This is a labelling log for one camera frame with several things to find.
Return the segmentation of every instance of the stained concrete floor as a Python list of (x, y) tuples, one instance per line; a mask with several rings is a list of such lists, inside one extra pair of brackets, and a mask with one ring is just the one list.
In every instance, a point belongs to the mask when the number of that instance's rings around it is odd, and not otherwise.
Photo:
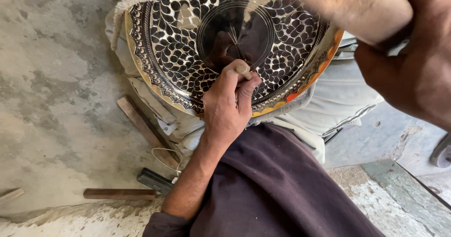
[(145, 188), (142, 167), (170, 173), (116, 105), (134, 95), (104, 33), (116, 1), (0, 0), (0, 193), (26, 191), (0, 215)]

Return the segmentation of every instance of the engraved floral pattern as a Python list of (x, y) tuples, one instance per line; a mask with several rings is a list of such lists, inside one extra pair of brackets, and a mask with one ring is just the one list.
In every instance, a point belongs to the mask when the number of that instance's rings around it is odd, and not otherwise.
[[(203, 93), (218, 76), (202, 65), (196, 44), (198, 27), (210, 10), (225, 1), (155, 0), (137, 4), (130, 11), (135, 54), (143, 61), (143, 71), (163, 95), (198, 114), (203, 112)], [(327, 27), (299, 0), (270, 0), (261, 7), (270, 16), (276, 34), (268, 56), (254, 70), (262, 84), (254, 91), (253, 110), (274, 105), (274, 99), (281, 100), (308, 79), (298, 77)], [(300, 79), (297, 88), (278, 93), (293, 79)]]

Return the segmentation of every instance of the wooden block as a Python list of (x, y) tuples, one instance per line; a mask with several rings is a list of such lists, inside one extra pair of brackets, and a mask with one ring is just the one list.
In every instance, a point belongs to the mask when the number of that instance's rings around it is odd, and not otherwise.
[[(130, 118), (130, 120), (138, 128), (139, 132), (149, 142), (152, 148), (167, 148), (171, 147), (167, 144), (166, 140), (158, 133), (153, 124), (139, 109), (136, 103), (129, 96), (124, 96), (117, 100), (117, 104), (122, 111)], [(168, 166), (176, 168), (180, 162), (177, 153), (166, 150), (155, 150), (155, 155), (160, 155), (163, 162), (166, 162)]]
[(155, 194), (155, 190), (86, 189), (83, 197), (86, 199), (154, 200)]
[(0, 196), (0, 205), (7, 203), (13, 199), (16, 199), (23, 194), (25, 194), (25, 191), (22, 188), (10, 190), (5, 194), (3, 194), (2, 196)]

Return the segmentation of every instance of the white cable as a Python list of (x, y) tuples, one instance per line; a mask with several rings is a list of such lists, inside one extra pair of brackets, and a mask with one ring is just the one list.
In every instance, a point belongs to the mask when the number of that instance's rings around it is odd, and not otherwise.
[[(179, 164), (177, 165), (177, 169), (172, 168), (172, 167), (170, 167), (170, 166), (164, 164), (159, 158), (157, 158), (157, 157), (155, 156), (155, 154), (153, 154), (153, 151), (154, 151), (155, 149), (168, 150), (168, 151), (173, 151), (173, 152), (178, 153), (178, 154), (182, 157), (182, 159), (180, 159), (180, 162), (179, 162)], [(153, 149), (152, 149), (152, 155), (153, 155), (153, 156), (155, 157), (155, 159), (157, 159), (161, 164), (163, 164), (163, 165), (169, 167), (170, 169), (176, 171), (176, 172), (177, 172), (177, 177), (179, 176), (179, 173), (182, 172), (182, 171), (179, 170), (179, 166), (180, 166), (180, 164), (182, 164), (182, 161), (183, 161), (183, 155), (182, 155), (181, 153), (179, 153), (179, 152), (177, 152), (177, 151), (175, 151), (175, 150), (172, 150), (172, 149), (166, 149), (166, 148), (153, 148)]]

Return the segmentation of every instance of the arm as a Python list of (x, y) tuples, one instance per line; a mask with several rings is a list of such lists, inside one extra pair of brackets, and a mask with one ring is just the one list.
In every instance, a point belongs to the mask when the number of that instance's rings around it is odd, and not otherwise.
[(401, 54), (360, 44), (355, 59), (366, 83), (393, 107), (451, 131), (451, 2), (409, 2), (415, 18)]
[(238, 63), (247, 65), (242, 60), (230, 63), (204, 94), (205, 131), (187, 167), (166, 197), (162, 212), (185, 219), (197, 214), (216, 165), (251, 118), (252, 92), (262, 80), (252, 72), (253, 78), (237, 89), (243, 79), (234, 70)]
[(408, 0), (302, 1), (371, 46), (387, 41), (406, 27), (413, 16)]

